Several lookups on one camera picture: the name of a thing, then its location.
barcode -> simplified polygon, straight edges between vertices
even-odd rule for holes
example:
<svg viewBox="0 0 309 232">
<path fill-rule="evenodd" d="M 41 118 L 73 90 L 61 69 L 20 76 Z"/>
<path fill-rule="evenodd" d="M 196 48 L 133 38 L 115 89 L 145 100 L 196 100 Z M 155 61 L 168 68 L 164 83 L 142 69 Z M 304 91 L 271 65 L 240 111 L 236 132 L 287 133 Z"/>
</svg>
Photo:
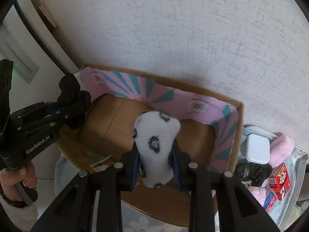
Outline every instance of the barcode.
<svg viewBox="0 0 309 232">
<path fill-rule="evenodd" d="M 269 184 L 276 184 L 275 178 L 268 178 L 267 180 Z"/>
</svg>

human hand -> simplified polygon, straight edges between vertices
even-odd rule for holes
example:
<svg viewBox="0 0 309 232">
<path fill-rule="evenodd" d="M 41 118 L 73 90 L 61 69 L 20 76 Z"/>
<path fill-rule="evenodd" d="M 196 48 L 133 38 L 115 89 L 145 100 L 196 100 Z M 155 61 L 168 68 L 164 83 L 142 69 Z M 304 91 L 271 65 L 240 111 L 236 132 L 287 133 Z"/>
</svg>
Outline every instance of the human hand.
<svg viewBox="0 0 309 232">
<path fill-rule="evenodd" d="M 0 182 L 4 195 L 12 201 L 22 201 L 15 188 L 15 184 L 23 181 L 25 187 L 34 188 L 37 185 L 37 176 L 32 161 L 28 161 L 20 170 L 2 169 L 0 171 Z"/>
</svg>

textured wallpaper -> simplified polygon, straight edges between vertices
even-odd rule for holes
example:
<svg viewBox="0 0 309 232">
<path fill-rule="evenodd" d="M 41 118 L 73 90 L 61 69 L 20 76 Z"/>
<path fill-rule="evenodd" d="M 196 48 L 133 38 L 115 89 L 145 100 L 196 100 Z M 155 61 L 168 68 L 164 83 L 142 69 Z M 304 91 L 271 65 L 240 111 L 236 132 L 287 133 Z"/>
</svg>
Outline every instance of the textured wallpaper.
<svg viewBox="0 0 309 232">
<path fill-rule="evenodd" d="M 294 0 L 41 0 L 84 63 L 144 70 L 245 104 L 309 151 L 309 23 Z"/>
</svg>

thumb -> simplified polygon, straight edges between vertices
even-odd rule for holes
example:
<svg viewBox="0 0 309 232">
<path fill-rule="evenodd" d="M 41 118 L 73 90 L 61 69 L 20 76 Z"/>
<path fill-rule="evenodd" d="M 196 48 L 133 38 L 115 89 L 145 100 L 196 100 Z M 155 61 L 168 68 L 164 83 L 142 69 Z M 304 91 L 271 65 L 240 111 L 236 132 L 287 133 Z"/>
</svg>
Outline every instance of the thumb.
<svg viewBox="0 0 309 232">
<path fill-rule="evenodd" d="M 14 186 L 21 182 L 27 174 L 25 167 L 20 170 L 3 170 L 1 173 L 1 185 Z"/>
</svg>

pink and teal paper lining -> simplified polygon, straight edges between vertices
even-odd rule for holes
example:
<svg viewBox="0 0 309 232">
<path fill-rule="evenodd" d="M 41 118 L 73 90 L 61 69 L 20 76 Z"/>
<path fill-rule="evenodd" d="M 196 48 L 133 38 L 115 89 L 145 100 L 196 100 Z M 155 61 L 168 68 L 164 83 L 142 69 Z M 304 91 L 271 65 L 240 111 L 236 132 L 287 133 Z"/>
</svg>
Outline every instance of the pink and teal paper lining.
<svg viewBox="0 0 309 232">
<path fill-rule="evenodd" d="M 221 173 L 228 168 L 238 116 L 233 105 L 118 71 L 86 67 L 75 76 L 81 89 L 91 94 L 92 100 L 108 93 L 146 103 L 179 120 L 193 119 L 212 125 L 216 130 L 216 140 L 208 169 Z"/>
</svg>

